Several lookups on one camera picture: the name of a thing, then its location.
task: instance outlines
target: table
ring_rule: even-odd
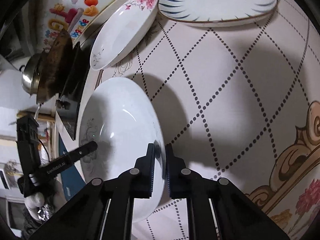
[[[294,0],[230,28],[192,28],[157,16],[101,82],[123,76],[146,92],[165,143],[203,177],[226,177],[291,239],[320,209],[320,36]],[[134,223],[140,240],[188,239],[186,201],[165,189]]]

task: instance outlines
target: tomato illustration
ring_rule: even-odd
[[[87,6],[91,6],[91,5],[96,6],[96,5],[98,4],[98,0],[84,0],[84,3],[85,3]]]

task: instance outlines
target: metal pot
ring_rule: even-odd
[[[41,72],[48,53],[34,54],[25,66],[22,74],[22,87],[29,95],[36,94],[38,91]]]
[[[41,53],[34,54],[25,66],[22,74],[22,88],[29,95],[36,94],[39,85],[40,75],[37,73],[37,66]]]

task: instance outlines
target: dotted line pattern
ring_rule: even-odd
[[[188,236],[185,236],[185,237],[177,238],[177,239],[174,239],[174,240],[184,240],[184,239],[188,239],[188,238],[189,238]]]
[[[181,200],[182,200],[182,199],[174,199],[173,202],[171,202],[170,204],[167,204],[167,205],[163,206],[162,208],[156,209],[155,211],[153,211],[153,213],[160,212],[161,210],[164,210],[164,209],[166,209],[166,208],[168,208],[168,207],[170,207],[170,206],[173,206],[174,204],[176,204],[176,202],[179,202],[179,201],[181,201]]]
[[[248,56],[248,54],[250,54],[250,52],[252,51],[253,47],[254,47],[254,46],[257,44],[257,42],[259,41],[260,37],[262,36],[262,34],[263,34],[263,32],[265,31],[265,29],[267,28],[268,24],[269,24],[270,21],[272,20],[273,16],[274,16],[274,14],[272,14],[272,15],[270,16],[270,18],[268,19],[268,21],[266,22],[266,24],[265,24],[263,27],[261,27],[261,26],[259,26],[257,23],[255,23],[255,24],[261,29],[261,31],[260,31],[259,35],[257,36],[257,38],[256,38],[256,39],[253,41],[253,43],[250,45],[250,47],[248,48],[248,50],[246,51],[246,53],[244,54],[244,56],[242,57],[242,59],[240,60],[240,62],[239,62],[239,60],[236,58],[236,56],[234,56],[234,55],[232,54],[233,58],[234,58],[235,61],[238,63],[238,65],[235,67],[235,69],[233,70],[233,72],[235,73],[239,68],[240,68],[240,70],[242,71],[242,74],[244,75],[244,77],[246,78],[247,82],[249,83],[249,86],[250,86],[250,88],[252,89],[252,92],[254,93],[254,96],[257,98],[257,102],[259,103],[259,106],[260,106],[260,109],[261,109],[261,112],[262,112],[263,117],[265,117],[265,122],[267,123],[267,126],[269,126],[269,124],[268,124],[268,118],[266,117],[267,115],[266,115],[266,113],[265,113],[265,110],[264,110],[263,105],[262,105],[262,103],[261,103],[261,100],[260,100],[260,98],[259,98],[259,95],[258,95],[258,93],[256,92],[255,88],[253,87],[253,84],[252,84],[251,80],[249,79],[247,73],[245,72],[245,70],[243,69],[243,67],[241,66],[241,64],[244,62],[244,60],[246,59],[246,57]],[[221,91],[220,89],[222,90],[222,86],[218,89],[218,91],[217,91],[218,94],[219,94],[219,91]],[[233,164],[236,163],[237,160],[241,159],[241,156],[243,156],[243,155],[245,154],[245,152],[248,152],[248,151],[249,151],[249,149],[253,146],[253,144],[255,144],[255,143],[261,138],[261,136],[263,135],[263,133],[264,133],[265,131],[267,131],[267,128],[266,128],[266,127],[263,128],[263,131],[261,131],[261,132],[256,136],[256,138],[252,140],[251,143],[249,143],[248,147],[246,147],[245,150],[241,152],[241,154],[239,154],[236,158],[234,158],[234,159],[229,163],[229,165],[226,165],[225,168],[221,169],[221,172],[225,172],[225,170],[228,170],[230,166],[233,166]],[[270,131],[269,133],[270,133],[272,145],[273,145],[273,147],[275,147],[275,145],[274,145],[274,139],[272,138],[273,135],[272,135],[272,133],[271,133],[271,130],[268,130],[268,131]],[[216,179],[218,176],[221,175],[221,172],[218,172],[218,174],[217,174],[217,175],[214,175],[213,178]]]
[[[304,41],[306,41],[306,39],[301,35],[301,33],[296,29],[296,27],[294,27],[293,24],[288,21],[288,19],[287,19],[286,17],[284,17],[284,16],[283,16],[281,13],[279,13],[277,10],[276,10],[276,12],[277,12],[283,19],[285,19],[285,20],[287,21],[287,23],[289,23],[293,29],[295,29],[295,31],[300,35],[300,37],[301,37]],[[315,52],[313,51],[313,49],[310,47],[309,44],[308,44],[308,48],[311,50],[312,54],[315,56],[316,60],[318,61],[319,65],[320,65],[319,58],[317,57],[317,55],[315,54]]]
[[[134,79],[135,75],[138,73],[138,71],[140,70],[140,68],[142,69],[142,66],[145,64],[145,62],[148,60],[148,58],[150,57],[151,53],[155,51],[155,49],[158,47],[158,45],[161,43],[161,41],[164,39],[164,36],[161,38],[161,40],[157,43],[157,45],[153,48],[153,50],[151,50],[151,52],[149,53],[149,55],[145,58],[145,60],[141,63],[141,60],[140,60],[140,55],[139,55],[139,52],[138,52],[138,48],[136,49],[136,52],[137,52],[137,56],[138,56],[138,61],[139,61],[139,68],[138,70],[135,72],[135,74],[133,75],[133,77],[131,78],[131,80]]]
[[[266,127],[263,128],[263,130],[256,136],[256,138],[252,141],[252,143],[249,144],[248,147],[245,148],[244,151],[241,152],[240,155],[237,156],[237,158],[234,158],[233,159],[233,163],[235,163],[237,161],[237,159],[240,159],[241,156],[243,156],[245,154],[245,152],[248,152],[249,149],[253,146],[253,144],[255,144],[262,136],[263,134],[267,131],[267,128],[268,128],[268,132],[269,132],[269,137],[271,138],[271,143],[272,143],[272,148],[273,148],[273,152],[274,152],[274,158],[277,158],[277,154],[276,154],[276,148],[275,148],[275,143],[274,143],[274,138],[273,138],[273,134],[272,134],[272,131],[271,131],[271,128],[270,128],[270,124],[273,123],[273,120],[276,118],[276,116],[279,114],[279,112],[281,111],[281,109],[283,108],[284,104],[286,103],[286,100],[288,99],[288,97],[290,96],[291,92],[292,92],[292,89],[294,88],[295,86],[295,83],[298,81],[300,82],[298,76],[300,74],[300,71],[301,71],[301,68],[302,68],[302,64],[303,64],[303,61],[304,61],[304,57],[305,57],[305,54],[306,54],[306,50],[307,50],[307,45],[308,45],[308,39],[309,39],[309,30],[310,30],[310,21],[308,21],[309,24],[308,24],[308,32],[307,32],[307,39],[306,39],[306,45],[305,45],[305,49],[304,49],[304,52],[303,52],[303,56],[302,56],[302,59],[301,59],[301,62],[300,62],[300,65],[299,65],[299,68],[298,68],[298,71],[297,73],[294,71],[294,69],[292,68],[291,66],[291,63],[289,62],[289,60],[287,60],[287,57],[283,54],[283,52],[281,51],[281,49],[279,48],[279,46],[275,43],[275,41],[265,32],[265,29],[261,28],[261,26],[259,26],[260,29],[263,29],[264,31],[264,34],[267,35],[267,37],[272,41],[272,43],[274,43],[274,45],[278,48],[278,50],[280,51],[280,53],[282,55],[284,55],[284,57],[286,58],[286,61],[288,63],[288,65],[290,66],[290,68],[293,70],[293,73],[295,73],[295,78],[294,78],[294,81],[292,82],[291,84],[291,87],[287,93],[287,95],[285,96],[285,99],[283,99],[283,102],[280,104],[280,107],[278,107],[278,109],[276,110],[275,114],[272,116],[272,118],[269,120],[269,122],[267,122],[267,125]],[[222,172],[225,172],[225,170],[229,169],[229,165],[227,165],[224,169],[222,169],[221,171]]]
[[[299,67],[298,67],[298,70],[297,72],[293,69],[290,61],[288,60],[288,58],[286,57],[286,55],[283,53],[283,51],[280,49],[280,47],[276,44],[276,42],[268,35],[267,32],[264,32],[265,35],[267,35],[267,37],[272,41],[272,43],[278,48],[278,50],[280,51],[280,53],[282,54],[282,56],[285,58],[285,60],[287,61],[288,65],[290,66],[290,68],[292,69],[293,73],[295,74],[295,78],[294,78],[294,81],[292,82],[291,84],[291,88],[289,89],[289,91],[287,92],[287,95],[285,96],[285,99],[284,99],[284,102],[285,103],[285,100],[287,100],[290,96],[290,93],[292,92],[292,89],[294,88],[294,85],[295,85],[295,82],[298,81],[298,83],[300,84],[300,87],[302,89],[302,92],[304,93],[304,96],[306,98],[306,101],[308,103],[308,106],[310,105],[309,103],[309,100],[308,100],[308,97],[307,97],[307,94],[305,92],[305,89],[303,88],[303,85],[301,83],[301,80],[298,78],[299,77],[299,74],[300,74],[300,71],[301,71],[301,68],[302,68],[302,64],[303,64],[303,61],[305,59],[305,56],[306,56],[306,51],[307,51],[307,47],[308,47],[308,39],[309,39],[309,32],[310,32],[310,21],[308,21],[308,31],[307,31],[307,41],[306,41],[306,45],[305,45],[305,49],[303,51],[303,55],[302,55],[302,58],[301,58],[301,61],[300,61],[300,64],[299,64]]]
[[[175,23],[174,25],[172,25],[169,30],[167,31],[167,33],[176,25],[177,23]],[[161,38],[161,40],[157,43],[157,45],[151,50],[151,52],[149,53],[149,55],[145,58],[145,60],[141,63],[141,60],[140,60],[140,56],[139,56],[139,53],[138,53],[138,46],[135,47],[135,50],[137,52],[137,56],[138,56],[138,61],[139,61],[139,68],[138,70],[135,72],[135,74],[132,76],[131,80],[134,79],[134,77],[136,76],[136,74],[138,73],[138,71],[142,68],[143,64],[147,61],[147,59],[151,56],[151,54],[156,50],[156,48],[158,47],[158,45],[161,43],[161,41],[164,39],[165,36],[163,36]]]
[[[167,31],[167,33],[177,24],[177,22],[174,23],[174,25],[172,25],[169,30]]]
[[[181,230],[181,233],[182,233],[182,237],[186,237],[186,235],[185,235],[185,233],[183,231],[183,228],[182,228],[178,206],[177,206],[175,201],[173,203],[174,203],[174,207],[175,207],[175,210],[176,210],[176,213],[177,213],[177,216],[178,216],[178,223],[179,223],[179,227],[180,227],[180,230]]]
[[[138,72],[139,70],[141,70],[141,76],[142,76],[142,80],[143,80],[144,89],[145,89],[146,95],[149,97],[149,95],[148,95],[148,89],[147,89],[147,84],[146,84],[146,79],[144,78],[143,69],[142,69],[143,63],[141,63],[138,49],[136,50],[136,52],[137,52],[137,57],[138,57],[138,61],[139,61],[139,66],[140,66],[140,67],[138,68],[137,72]]]
[[[193,89],[193,85],[191,85],[191,81],[190,81],[190,78],[188,77],[188,75],[186,74],[186,71],[183,67],[183,64],[182,64],[182,61],[185,60],[185,58],[187,58],[187,56],[189,55],[189,52],[187,53],[187,55],[184,56],[184,58],[181,60],[175,47],[173,46],[169,36],[167,35],[167,32],[164,30],[162,24],[160,22],[158,22],[159,26],[161,27],[162,31],[164,32],[164,36],[166,37],[167,41],[169,42],[169,45],[171,46],[177,60],[178,60],[178,65],[174,68],[174,70],[172,71],[172,73],[169,75],[169,77],[167,77],[167,79],[164,81],[164,83],[162,83],[162,85],[159,87],[159,89],[157,90],[157,92],[152,96],[152,99],[150,101],[152,101],[156,95],[160,92],[160,90],[164,87],[164,85],[170,80],[170,78],[172,77],[172,75],[175,73],[175,71],[177,71],[177,69],[180,67],[183,71],[183,73],[185,74],[185,77],[188,81],[188,84],[191,88],[191,92],[193,92],[193,95],[195,96],[196,93],[194,92],[195,90]],[[206,32],[202,37],[201,39],[199,39],[199,41],[201,41],[207,34],[208,32]],[[195,100],[196,100],[196,104],[199,105],[199,101],[197,100],[197,97],[195,96]]]
[[[291,25],[291,27],[300,35],[300,37],[303,39],[303,41],[306,41],[306,39],[301,35],[301,33],[296,29],[296,27],[293,26],[293,24],[291,22],[289,22],[289,20],[284,17],[278,10],[276,10],[276,12],[283,18],[286,20],[287,23],[289,23]]]
[[[271,21],[271,19],[272,19],[273,16],[274,16],[274,14],[272,14],[272,15],[270,16],[270,18],[268,19],[268,21],[266,22],[266,24],[265,24],[263,27],[259,26],[259,28],[262,29],[262,30],[260,31],[258,37],[254,40],[254,42],[252,43],[252,45],[248,48],[247,52],[244,54],[244,56],[243,56],[243,58],[240,60],[240,62],[239,62],[239,60],[236,58],[236,56],[234,55],[234,53],[231,51],[231,49],[229,48],[229,46],[227,46],[227,44],[222,40],[222,38],[220,38],[220,36],[219,36],[213,29],[209,29],[209,30],[208,30],[208,31],[211,30],[211,31],[215,34],[215,36],[220,40],[220,42],[226,47],[226,49],[228,49],[228,51],[230,52],[230,54],[232,55],[232,57],[235,59],[235,62],[236,62],[238,65],[235,67],[235,69],[232,71],[232,73],[230,73],[230,75],[228,76],[228,78],[225,80],[224,84],[222,84],[221,87],[218,88],[218,91],[215,92],[215,95],[213,95],[212,98],[209,99],[209,101],[206,103],[206,106],[203,106],[203,110],[205,110],[206,107],[209,106],[209,104],[212,102],[212,100],[216,98],[216,96],[219,94],[219,92],[222,91],[222,89],[225,87],[225,85],[228,83],[228,81],[231,79],[231,77],[233,77],[233,75],[236,73],[236,71],[237,71],[237,70],[239,69],[239,67],[240,67],[240,70],[243,71],[243,74],[245,75],[245,78],[247,79],[247,82],[250,84],[250,87],[252,88],[252,91],[255,93],[255,96],[257,97],[257,101],[259,102],[259,106],[260,106],[260,108],[261,108],[261,111],[262,111],[263,116],[266,117],[266,114],[265,114],[265,112],[264,112],[264,108],[262,107],[262,103],[260,102],[260,98],[258,97],[258,94],[255,92],[255,88],[253,87],[253,84],[251,83],[251,80],[250,80],[250,79],[248,78],[248,76],[246,75],[246,72],[243,70],[243,67],[241,67],[241,64],[244,62],[245,57],[248,56],[248,54],[251,52],[252,48],[253,48],[253,47],[255,46],[255,44],[258,42],[259,38],[260,38],[260,37],[262,36],[262,34],[263,34],[263,31],[264,31],[265,28],[268,26],[268,24],[270,23],[270,21]],[[209,137],[210,146],[212,147],[212,152],[213,152],[212,154],[213,154],[213,156],[215,157],[214,160],[216,161],[216,166],[217,166],[217,171],[218,171],[218,173],[217,173],[218,175],[214,175],[214,178],[216,179],[218,176],[221,175],[221,172],[220,172],[220,167],[219,167],[218,159],[217,159],[217,157],[216,157],[217,154],[216,154],[216,152],[215,152],[214,143],[212,143],[211,134],[209,133],[209,129],[207,128],[208,125],[207,125],[207,123],[206,123],[206,119],[204,118],[203,110],[201,109],[201,110],[199,111],[199,113],[193,118],[193,120],[190,121],[190,124],[192,124],[193,121],[196,120],[196,117],[199,117],[200,114],[201,114],[201,118],[203,119],[204,127],[206,128],[206,132],[208,133],[207,136]],[[258,136],[256,137],[257,139],[254,139],[252,142],[253,142],[253,143],[256,143],[256,141],[259,140],[260,136],[261,136],[261,135],[258,135]],[[180,134],[178,134],[178,135],[174,138],[174,140],[177,140],[177,137],[180,137]],[[233,163],[236,163],[236,162],[237,162],[237,159],[240,159],[240,158],[241,158],[241,155],[238,155],[237,158],[234,158],[233,161],[230,162],[229,165],[227,165],[227,166],[226,166],[224,169],[222,169],[221,171],[224,172],[226,169],[229,169],[229,166],[232,166]]]
[[[153,232],[152,232],[152,229],[151,229],[151,226],[150,226],[149,220],[148,220],[147,218],[146,218],[146,221],[147,221],[147,224],[148,224],[148,227],[149,227],[150,233],[151,233],[151,235],[152,235],[152,239],[153,239],[153,240],[156,240],[156,239],[155,239],[155,236],[154,236],[154,234],[153,234]]]
[[[317,57],[317,55],[315,54],[315,52],[313,51],[313,49],[310,47],[309,44],[308,44],[308,48],[311,50],[312,54],[315,56],[316,60],[318,61],[319,65],[320,65],[319,58]]]
[[[299,12],[291,3],[287,0],[284,0],[287,4],[289,4],[293,9],[295,9],[306,21],[308,20],[301,12]]]
[[[160,26],[162,32],[164,33],[164,37],[165,37],[165,38],[167,39],[167,41],[169,42],[169,44],[170,44],[170,46],[171,46],[171,48],[172,48],[172,50],[173,50],[176,58],[178,59],[178,62],[181,62],[181,59],[180,59],[180,57],[178,56],[178,53],[177,53],[175,47],[173,46],[172,42],[170,41],[170,39],[169,39],[169,37],[168,37],[168,35],[167,35],[167,32],[164,30],[162,24],[161,24],[159,21],[157,21],[157,23],[158,23],[158,25]],[[167,79],[164,81],[164,83],[162,83],[162,85],[159,87],[159,89],[157,90],[157,92],[156,92],[156,93],[152,96],[152,98],[150,99],[151,102],[152,102],[152,100],[156,97],[156,95],[160,92],[160,90],[164,87],[164,85],[168,82],[168,80],[172,77],[172,75],[175,73],[175,71],[177,70],[178,67],[179,67],[179,65],[177,65],[177,67],[172,71],[172,73],[169,75],[169,77],[167,77]]]

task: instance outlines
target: white glove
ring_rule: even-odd
[[[56,194],[53,196],[54,212],[57,212],[67,201],[64,196],[62,184],[54,180],[54,189]],[[44,205],[44,196],[42,193],[37,192],[24,199],[24,204],[28,209],[31,217],[36,221],[41,221],[38,217],[39,208]]]

